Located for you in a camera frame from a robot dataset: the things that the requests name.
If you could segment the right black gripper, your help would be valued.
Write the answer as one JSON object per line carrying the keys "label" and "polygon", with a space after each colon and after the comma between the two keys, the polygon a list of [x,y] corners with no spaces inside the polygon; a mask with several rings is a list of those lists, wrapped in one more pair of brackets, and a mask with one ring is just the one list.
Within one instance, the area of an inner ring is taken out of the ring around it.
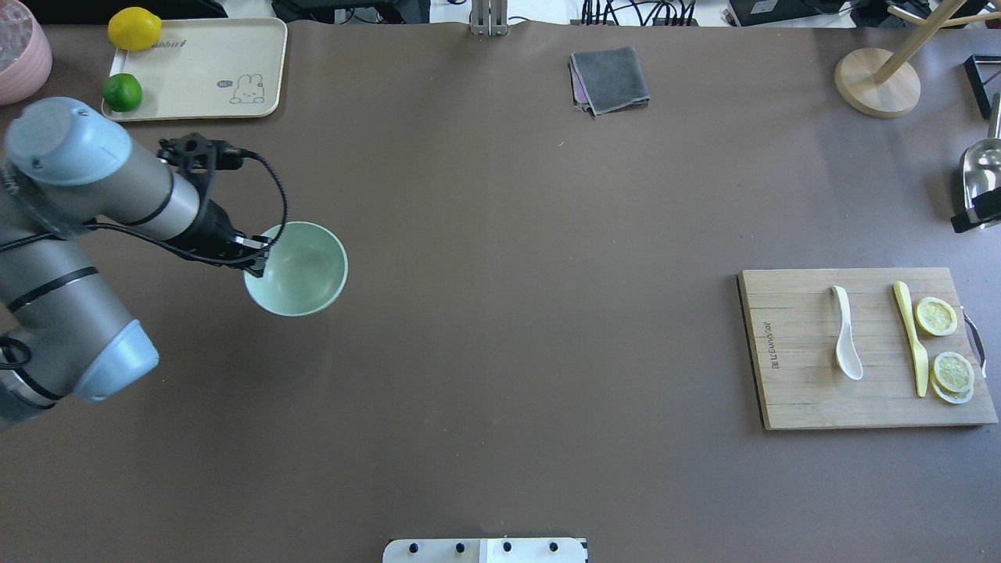
{"label": "right black gripper", "polygon": [[1000,189],[986,190],[973,197],[971,203],[951,218],[955,234],[964,234],[974,228],[997,227],[1000,222]]}

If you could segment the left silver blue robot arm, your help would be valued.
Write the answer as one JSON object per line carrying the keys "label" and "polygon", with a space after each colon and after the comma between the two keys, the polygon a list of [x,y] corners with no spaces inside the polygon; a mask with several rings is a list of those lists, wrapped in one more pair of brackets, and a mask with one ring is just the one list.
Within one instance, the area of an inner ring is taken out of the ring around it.
{"label": "left silver blue robot arm", "polygon": [[50,97],[11,122],[2,156],[4,430],[65,396],[104,400],[160,362],[149,336],[92,260],[82,236],[107,229],[190,261],[264,274],[278,235],[247,235],[210,195],[247,149],[197,133],[140,146],[77,99]]}

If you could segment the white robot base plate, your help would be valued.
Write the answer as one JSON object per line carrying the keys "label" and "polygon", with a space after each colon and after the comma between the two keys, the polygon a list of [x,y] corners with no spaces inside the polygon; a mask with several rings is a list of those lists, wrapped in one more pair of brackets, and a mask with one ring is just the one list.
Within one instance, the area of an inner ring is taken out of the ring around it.
{"label": "white robot base plate", "polygon": [[382,562],[587,562],[585,539],[496,537],[397,539]]}

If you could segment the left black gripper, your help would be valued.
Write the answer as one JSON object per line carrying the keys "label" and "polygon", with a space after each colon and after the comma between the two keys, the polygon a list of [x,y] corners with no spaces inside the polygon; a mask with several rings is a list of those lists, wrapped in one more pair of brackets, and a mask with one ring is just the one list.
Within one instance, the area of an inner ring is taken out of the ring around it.
{"label": "left black gripper", "polygon": [[236,270],[265,268],[271,239],[262,235],[247,235],[233,227],[229,216],[217,203],[207,202],[204,214],[178,235],[178,250],[186,260],[201,261],[210,266],[226,266]]}

